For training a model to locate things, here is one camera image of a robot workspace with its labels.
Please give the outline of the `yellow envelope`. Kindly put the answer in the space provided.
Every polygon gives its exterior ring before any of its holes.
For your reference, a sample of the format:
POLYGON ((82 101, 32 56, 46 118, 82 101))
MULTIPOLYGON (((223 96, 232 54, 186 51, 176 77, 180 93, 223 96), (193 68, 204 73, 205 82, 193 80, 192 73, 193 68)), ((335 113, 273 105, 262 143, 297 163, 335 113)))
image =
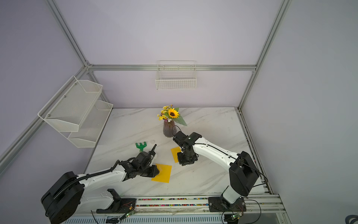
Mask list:
POLYGON ((175 147, 171 149, 171 153, 172 153, 172 157, 175 163, 178 163, 178 153, 181 153, 181 148, 180 147, 175 147))
POLYGON ((156 175, 151 181, 160 183, 169 183, 171 177, 172 166, 164 164, 156 164, 159 174, 156 175))

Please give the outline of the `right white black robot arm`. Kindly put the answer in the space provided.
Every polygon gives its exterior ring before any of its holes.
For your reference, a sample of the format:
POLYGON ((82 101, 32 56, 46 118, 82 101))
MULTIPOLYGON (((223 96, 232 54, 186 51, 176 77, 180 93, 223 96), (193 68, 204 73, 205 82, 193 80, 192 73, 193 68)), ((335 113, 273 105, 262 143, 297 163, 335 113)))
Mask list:
POLYGON ((225 150, 195 132, 186 135, 179 131, 174 135, 173 141, 181 148, 181 152, 177 154, 180 165, 191 165, 201 155, 229 173, 229 185, 220 197, 222 205, 226 207, 232 207, 248 196, 261 176, 250 154, 245 151, 235 153, 225 150))

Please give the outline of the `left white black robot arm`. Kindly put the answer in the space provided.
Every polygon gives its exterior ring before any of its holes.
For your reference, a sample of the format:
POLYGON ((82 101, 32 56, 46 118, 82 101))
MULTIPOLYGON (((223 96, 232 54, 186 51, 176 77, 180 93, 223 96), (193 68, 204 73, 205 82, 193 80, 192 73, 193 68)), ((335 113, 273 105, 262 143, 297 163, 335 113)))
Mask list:
POLYGON ((97 214, 122 213, 127 217, 134 211, 135 198, 123 198, 115 185, 136 176, 154 178, 159 169, 153 164, 154 150, 140 152, 126 161, 117 160, 102 171, 76 175, 63 174, 42 196, 45 215, 52 224, 61 224, 76 212, 95 211, 97 214))

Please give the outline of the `brown ribbed vase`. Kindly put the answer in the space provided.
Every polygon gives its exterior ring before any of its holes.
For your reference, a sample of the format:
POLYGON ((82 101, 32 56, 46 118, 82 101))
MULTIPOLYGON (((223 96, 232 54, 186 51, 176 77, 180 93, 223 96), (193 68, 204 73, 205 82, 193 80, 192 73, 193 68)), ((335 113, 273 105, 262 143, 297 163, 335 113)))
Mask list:
POLYGON ((172 138, 177 133, 176 125, 173 120, 164 120, 163 134, 167 138, 172 138))

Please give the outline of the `sunflower bouquet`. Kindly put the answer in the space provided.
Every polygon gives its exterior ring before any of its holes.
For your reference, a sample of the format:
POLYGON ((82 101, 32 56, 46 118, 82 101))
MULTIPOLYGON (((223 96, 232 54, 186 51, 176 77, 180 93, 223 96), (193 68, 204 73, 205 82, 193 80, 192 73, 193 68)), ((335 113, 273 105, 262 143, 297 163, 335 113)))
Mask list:
POLYGON ((158 120, 163 120, 166 123, 170 123, 171 125, 180 124, 183 126, 187 126, 182 115, 179 113, 178 107, 173 107, 173 105, 164 106, 160 114, 157 115, 158 120))

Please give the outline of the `white two-tier mesh shelf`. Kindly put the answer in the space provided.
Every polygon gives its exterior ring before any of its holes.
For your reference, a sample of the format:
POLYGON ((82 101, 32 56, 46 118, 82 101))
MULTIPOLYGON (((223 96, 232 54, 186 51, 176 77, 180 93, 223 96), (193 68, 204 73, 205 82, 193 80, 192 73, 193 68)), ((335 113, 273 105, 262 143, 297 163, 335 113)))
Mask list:
POLYGON ((94 148, 113 109, 102 101, 101 84, 72 76, 38 117, 77 148, 94 148))

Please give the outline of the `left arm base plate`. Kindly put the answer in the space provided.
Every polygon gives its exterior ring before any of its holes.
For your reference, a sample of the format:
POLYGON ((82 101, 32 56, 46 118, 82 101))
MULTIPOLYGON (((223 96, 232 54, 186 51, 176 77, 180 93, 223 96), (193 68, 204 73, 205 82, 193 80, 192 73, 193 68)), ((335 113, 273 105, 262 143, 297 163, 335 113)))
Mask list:
POLYGON ((97 214, 128 214, 136 207, 136 198, 122 198, 116 199, 107 209, 97 209, 97 214))

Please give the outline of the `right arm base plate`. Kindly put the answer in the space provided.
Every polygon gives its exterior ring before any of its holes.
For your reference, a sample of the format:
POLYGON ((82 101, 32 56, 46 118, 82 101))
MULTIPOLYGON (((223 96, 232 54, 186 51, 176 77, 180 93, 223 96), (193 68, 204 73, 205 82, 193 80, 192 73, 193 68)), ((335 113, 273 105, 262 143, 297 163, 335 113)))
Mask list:
POLYGON ((210 212, 245 212, 246 204, 243 197, 238 198, 234 203, 230 203, 223 197, 209 197, 208 206, 210 212))

